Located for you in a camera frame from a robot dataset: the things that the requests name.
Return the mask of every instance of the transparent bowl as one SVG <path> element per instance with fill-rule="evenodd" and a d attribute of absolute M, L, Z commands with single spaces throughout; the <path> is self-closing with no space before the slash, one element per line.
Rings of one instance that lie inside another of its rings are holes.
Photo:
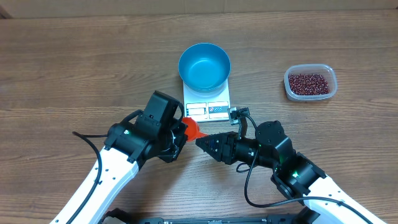
<path fill-rule="evenodd" d="M 290 74 L 319 74 L 325 77 L 325 80 L 329 84 L 329 93 L 322 95 L 297 95 L 290 88 L 289 75 Z M 317 101 L 329 99 L 336 94 L 337 91 L 337 79 L 333 69 L 324 64 L 306 64 L 306 65 L 294 65 L 291 66 L 285 73 L 285 89 L 286 95 L 289 100 L 292 101 Z"/>

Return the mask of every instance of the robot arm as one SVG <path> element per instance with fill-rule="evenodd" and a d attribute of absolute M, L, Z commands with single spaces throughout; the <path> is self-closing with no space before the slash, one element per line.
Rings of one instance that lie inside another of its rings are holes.
<path fill-rule="evenodd" d="M 243 119 L 246 117 L 256 129 L 255 139 L 244 137 L 247 122 Z M 231 108 L 229 119 L 232 125 L 242 126 L 238 133 L 203 137 L 196 140 L 196 145 L 215 160 L 227 165 L 241 161 L 252 164 L 251 169 L 254 165 L 271 168 L 271 181 L 278 191 L 290 202 L 298 201 L 306 205 L 297 216 L 296 223 L 384 223 L 345 194 L 321 168 L 296 152 L 279 121 L 265 122 L 257 127 L 248 108 Z M 246 192 L 245 189 L 246 200 L 252 206 L 266 208 L 278 204 L 254 204 L 250 202 Z"/>
<path fill-rule="evenodd" d="M 165 162 L 177 159 L 187 141 L 184 134 L 187 126 L 182 115 L 174 114 L 183 106 L 176 99 L 155 91 L 144 111 L 136 111 L 108 131 L 105 146 L 99 153 L 102 160 L 101 176 L 93 194 L 84 204 L 96 180 L 99 164 L 96 161 L 87 178 L 78 190 L 52 220 L 51 224 L 97 224 L 120 190 L 132 180 L 146 160 L 158 157 Z M 137 117 L 134 124 L 130 120 Z M 78 208 L 84 207 L 75 218 Z"/>

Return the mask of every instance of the wall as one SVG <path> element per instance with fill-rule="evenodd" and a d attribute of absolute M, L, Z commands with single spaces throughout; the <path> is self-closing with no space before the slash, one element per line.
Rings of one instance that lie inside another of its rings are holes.
<path fill-rule="evenodd" d="M 9 17 L 395 9 L 398 0 L 0 0 Z"/>

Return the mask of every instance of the orange object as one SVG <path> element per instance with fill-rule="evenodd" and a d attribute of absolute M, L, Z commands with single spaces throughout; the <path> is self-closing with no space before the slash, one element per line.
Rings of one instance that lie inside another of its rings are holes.
<path fill-rule="evenodd" d="M 193 141 L 197 138 L 207 136 L 207 134 L 200 132 L 198 123 L 192 118 L 182 118 L 182 122 L 188 126 L 185 130 L 185 134 L 188 136 L 187 141 Z"/>

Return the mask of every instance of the blue bowl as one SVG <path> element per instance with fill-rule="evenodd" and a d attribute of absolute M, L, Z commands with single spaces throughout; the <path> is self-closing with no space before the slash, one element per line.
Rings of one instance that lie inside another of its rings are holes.
<path fill-rule="evenodd" d="M 231 62 L 219 46 L 200 43 L 189 47 L 178 63 L 181 79 L 191 89 L 204 92 L 220 87 L 228 78 Z"/>

